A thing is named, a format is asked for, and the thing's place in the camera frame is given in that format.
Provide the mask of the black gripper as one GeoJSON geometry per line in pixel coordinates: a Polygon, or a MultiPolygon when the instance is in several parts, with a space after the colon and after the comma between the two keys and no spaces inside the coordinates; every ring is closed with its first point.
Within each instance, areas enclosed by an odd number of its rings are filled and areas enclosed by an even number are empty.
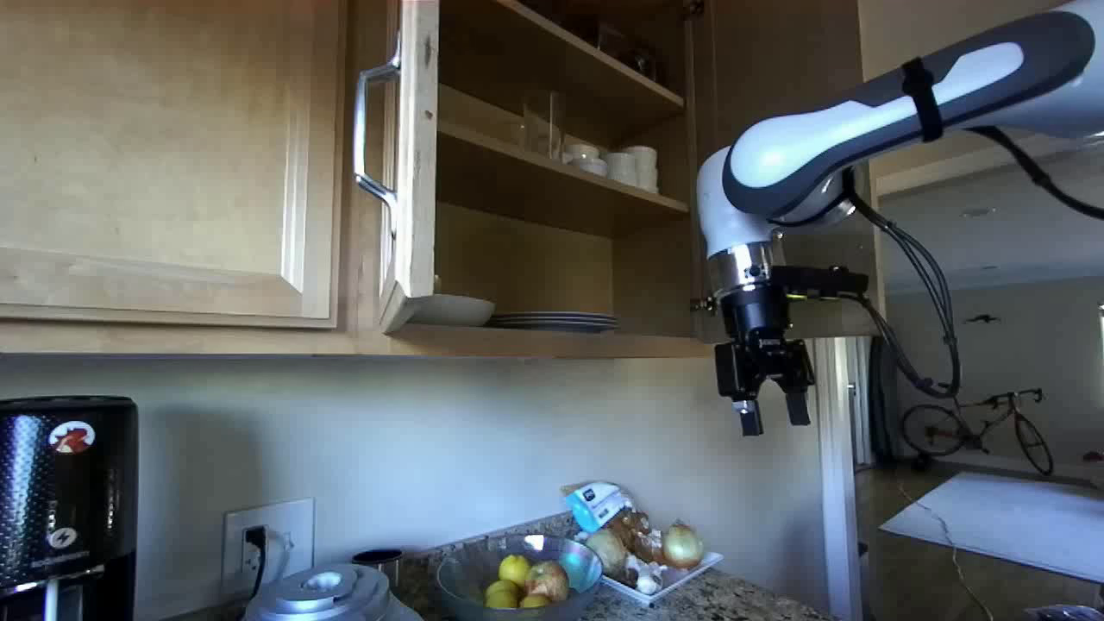
{"type": "Polygon", "coordinates": [[[718,255],[724,293],[722,322],[729,340],[716,348],[718,392],[735,400],[741,435],[763,435],[758,387],[774,379],[786,397],[789,424],[812,424],[808,389],[816,384],[808,348],[786,338],[789,308],[774,280],[763,246],[735,246],[718,255]]]}

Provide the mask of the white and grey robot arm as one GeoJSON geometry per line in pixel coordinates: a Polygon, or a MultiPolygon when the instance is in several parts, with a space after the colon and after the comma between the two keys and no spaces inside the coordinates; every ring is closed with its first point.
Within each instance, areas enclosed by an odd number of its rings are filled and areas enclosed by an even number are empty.
{"type": "Polygon", "coordinates": [[[749,124],[696,169],[704,251],[724,275],[729,338],[716,348],[718,392],[747,435],[763,431],[758,387],[774,379],[795,424],[808,424],[812,354],[786,338],[786,289],[799,269],[771,261],[785,228],[824,222],[855,203],[854,169],[890,149],[1006,128],[1084,137],[1101,128],[1104,3],[995,23],[893,71],[866,79],[816,110],[749,124]]]}

